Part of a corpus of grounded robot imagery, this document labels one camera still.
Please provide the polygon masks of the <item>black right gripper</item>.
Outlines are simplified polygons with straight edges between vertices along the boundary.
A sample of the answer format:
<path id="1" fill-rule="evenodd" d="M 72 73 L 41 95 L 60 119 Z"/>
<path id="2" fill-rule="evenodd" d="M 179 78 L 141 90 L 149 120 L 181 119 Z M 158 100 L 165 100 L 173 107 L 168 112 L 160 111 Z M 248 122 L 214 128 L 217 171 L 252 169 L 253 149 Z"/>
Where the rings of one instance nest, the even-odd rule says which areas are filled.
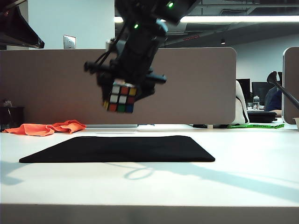
<path id="1" fill-rule="evenodd" d="M 155 84 L 164 84 L 165 75 L 151 68 L 165 35 L 129 35 L 126 41 L 112 38 L 106 42 L 105 52 L 95 61 L 87 61 L 84 71 L 97 73 L 97 85 L 102 91 L 102 102 L 108 101 L 115 79 L 137 85 L 136 101 L 155 93 Z"/>

